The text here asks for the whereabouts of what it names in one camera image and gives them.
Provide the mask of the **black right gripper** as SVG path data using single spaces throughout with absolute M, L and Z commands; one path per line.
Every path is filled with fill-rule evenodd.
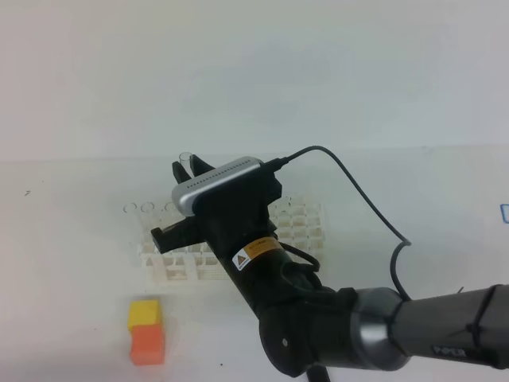
M 172 163 L 177 186 L 213 186 L 207 175 L 213 166 L 193 154 L 191 168 L 193 178 L 179 161 Z M 229 275 L 277 275 L 283 249 L 275 238 L 268 205 L 281 195 L 282 185 L 273 174 L 247 174 L 200 196 L 194 216 L 152 229 L 153 243 L 165 254 L 205 242 Z

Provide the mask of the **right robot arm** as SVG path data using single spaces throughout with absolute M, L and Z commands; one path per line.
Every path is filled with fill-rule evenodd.
M 320 263 L 279 241 L 269 205 L 288 158 L 243 157 L 215 168 L 172 165 L 182 220 L 151 235 L 160 253 L 207 244 L 258 319 L 262 347 L 287 376 L 326 381 L 328 368 L 396 371 L 411 357 L 508 366 L 508 288 L 414 300 L 391 288 L 333 290 Z

